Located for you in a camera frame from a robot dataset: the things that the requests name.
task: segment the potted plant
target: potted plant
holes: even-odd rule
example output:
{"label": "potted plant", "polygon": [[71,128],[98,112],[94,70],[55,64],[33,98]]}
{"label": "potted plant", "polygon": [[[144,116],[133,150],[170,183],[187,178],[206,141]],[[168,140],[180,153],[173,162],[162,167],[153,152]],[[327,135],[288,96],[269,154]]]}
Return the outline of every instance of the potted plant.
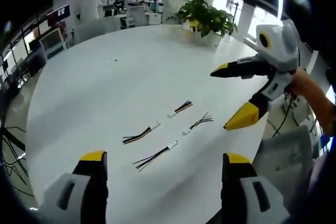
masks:
{"label": "potted plant", "polygon": [[183,23],[189,21],[196,37],[207,46],[218,46],[225,34],[237,30],[230,13],[217,10],[204,0],[188,1],[176,15]]}

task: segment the floor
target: floor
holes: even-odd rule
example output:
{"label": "floor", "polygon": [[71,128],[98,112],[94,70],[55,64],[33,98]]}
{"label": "floor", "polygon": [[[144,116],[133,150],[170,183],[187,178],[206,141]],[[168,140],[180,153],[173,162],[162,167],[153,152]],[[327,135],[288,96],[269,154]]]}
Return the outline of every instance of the floor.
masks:
{"label": "floor", "polygon": [[[12,101],[9,107],[9,110],[7,112],[7,119],[5,122],[5,127],[17,126],[23,130],[26,130],[26,121],[27,121],[27,116],[28,116],[29,104],[32,99],[32,95],[34,93],[34,89],[38,81],[38,78],[39,78],[39,74],[35,75],[29,81],[27,81],[22,87],[19,95]],[[265,128],[263,139],[271,138],[273,136],[273,134],[276,131],[275,128],[279,127],[279,125],[284,119],[284,116],[285,116],[285,113],[283,112],[282,108],[276,108],[270,111],[268,123]],[[296,123],[293,120],[292,116],[288,116],[288,118],[286,119],[284,125],[282,126],[279,132],[280,133],[289,132],[296,127],[297,127]],[[22,132],[19,129],[10,129],[10,131],[20,141],[25,143],[25,133],[24,132]],[[3,147],[4,147],[3,152],[4,152],[4,157],[5,157],[6,162],[12,163],[16,161],[16,158],[11,153],[8,145],[4,143]],[[14,149],[17,152],[18,156],[23,154],[23,152],[20,149],[16,148],[15,146],[14,146]],[[26,162],[25,160],[22,160],[22,164],[24,167],[26,167],[25,162]],[[11,176],[9,177],[12,185],[25,193],[33,194],[33,192],[31,191],[32,189],[30,187],[28,177],[24,174],[23,170],[17,164],[15,166],[17,167],[18,169],[17,171],[19,172],[22,179],[25,181],[27,185],[25,185],[24,182],[15,173],[12,173]],[[15,191],[17,192],[18,196],[20,197],[23,204],[27,208],[31,208],[31,209],[38,208],[34,197],[31,197],[27,194],[19,192],[18,190],[15,190]]]}

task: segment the white shirt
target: white shirt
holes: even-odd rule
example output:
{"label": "white shirt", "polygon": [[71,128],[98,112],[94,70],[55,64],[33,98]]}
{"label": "white shirt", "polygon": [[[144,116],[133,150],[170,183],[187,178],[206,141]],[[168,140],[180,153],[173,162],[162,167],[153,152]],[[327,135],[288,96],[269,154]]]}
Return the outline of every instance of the white shirt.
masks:
{"label": "white shirt", "polygon": [[99,18],[98,7],[102,6],[101,0],[80,0],[79,14],[82,23]]}
{"label": "white shirt", "polygon": [[173,19],[167,19],[169,17],[176,17],[176,13],[187,3],[189,0],[164,0],[163,1],[163,10],[162,10],[162,23],[169,24],[173,23]]}

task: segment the white flower pot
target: white flower pot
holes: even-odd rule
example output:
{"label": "white flower pot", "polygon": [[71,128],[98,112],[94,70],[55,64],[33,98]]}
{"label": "white flower pot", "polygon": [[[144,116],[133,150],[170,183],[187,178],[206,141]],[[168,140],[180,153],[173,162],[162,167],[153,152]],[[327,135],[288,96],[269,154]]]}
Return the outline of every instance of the white flower pot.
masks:
{"label": "white flower pot", "polygon": [[195,41],[202,46],[206,47],[218,47],[219,43],[222,40],[222,37],[219,34],[210,31],[207,36],[201,37],[201,32],[196,31],[194,33]]}

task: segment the green leaves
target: green leaves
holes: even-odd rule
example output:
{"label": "green leaves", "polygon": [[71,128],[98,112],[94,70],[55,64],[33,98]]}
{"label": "green leaves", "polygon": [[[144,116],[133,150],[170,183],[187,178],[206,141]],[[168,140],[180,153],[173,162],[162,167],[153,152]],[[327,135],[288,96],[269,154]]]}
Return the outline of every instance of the green leaves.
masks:
{"label": "green leaves", "polygon": [[201,32],[201,37],[208,35],[210,31],[220,32],[223,37],[226,32],[232,33],[237,30],[236,24],[233,22],[233,16],[224,10],[217,10],[213,6],[209,6],[204,0],[188,1],[181,7],[177,13],[178,18],[182,22],[189,20],[198,21],[197,31]]}

